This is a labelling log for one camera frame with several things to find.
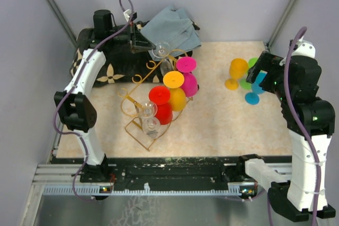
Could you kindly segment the clear wine glass back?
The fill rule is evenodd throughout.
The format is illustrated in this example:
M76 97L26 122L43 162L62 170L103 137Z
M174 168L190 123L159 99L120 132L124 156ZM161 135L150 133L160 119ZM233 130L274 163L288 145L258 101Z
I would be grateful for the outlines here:
M162 76L165 76L168 72L173 71L173 66L168 58L171 52L171 47L167 42L159 42L155 44L153 55L157 60L160 60L160 71Z

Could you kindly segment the blue wine glass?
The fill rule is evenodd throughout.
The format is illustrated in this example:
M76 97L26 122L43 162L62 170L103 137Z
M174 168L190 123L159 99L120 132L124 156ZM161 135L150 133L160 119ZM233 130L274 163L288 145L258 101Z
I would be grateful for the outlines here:
M265 91L260 86L260 83L265 78L266 73L259 73L256 77L256 80L254 83L251 84L251 92L247 93L245 95L245 101L250 105L256 105L260 101L259 95L263 94Z

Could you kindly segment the orange yellow wine glass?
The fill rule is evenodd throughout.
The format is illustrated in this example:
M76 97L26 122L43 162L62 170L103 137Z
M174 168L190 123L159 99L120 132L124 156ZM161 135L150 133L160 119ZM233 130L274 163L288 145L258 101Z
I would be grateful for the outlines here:
M182 111L186 106L186 95L181 86L184 83L184 76L179 71L170 71L163 78L164 85L170 91L169 103L175 112Z

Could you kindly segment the magenta wine glass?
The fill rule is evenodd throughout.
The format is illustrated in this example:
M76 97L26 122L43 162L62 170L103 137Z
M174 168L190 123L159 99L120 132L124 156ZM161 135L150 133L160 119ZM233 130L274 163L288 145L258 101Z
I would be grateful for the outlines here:
M192 57L182 57L176 63L176 68L184 76L184 83L181 88L186 97L192 97L198 92L197 78L192 73L197 67L197 61Z

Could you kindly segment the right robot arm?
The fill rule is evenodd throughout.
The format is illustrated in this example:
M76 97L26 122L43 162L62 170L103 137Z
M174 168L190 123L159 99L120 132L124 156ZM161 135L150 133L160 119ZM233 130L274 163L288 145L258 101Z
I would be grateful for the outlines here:
M311 214L328 219L336 215L325 196L327 149L335 127L335 110L317 96L321 67L314 58L293 56L288 64L267 51L249 69L247 81L266 75L260 87L275 94L292 140L292 176L276 173L256 154L244 155L237 164L237 177L254 179L266 191L273 210L292 222L307 221Z

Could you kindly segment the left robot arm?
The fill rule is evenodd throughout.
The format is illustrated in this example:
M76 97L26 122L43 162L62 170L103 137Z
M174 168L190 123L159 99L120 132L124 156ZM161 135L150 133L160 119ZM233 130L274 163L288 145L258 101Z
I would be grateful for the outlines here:
M127 31L130 50L135 52L133 21L137 13L130 8L124 10L123 14L127 20L126 24L113 31L110 11L98 10L94 13L94 42L90 43L89 48L84 51L81 63L70 83L62 92L56 92L54 95L57 107L54 117L60 118L62 124L68 128L67 135L76 136L83 151L83 164L77 174L82 174L85 182L104 182L110 176L107 157L94 129L97 112L87 96L106 62L104 45L107 42Z

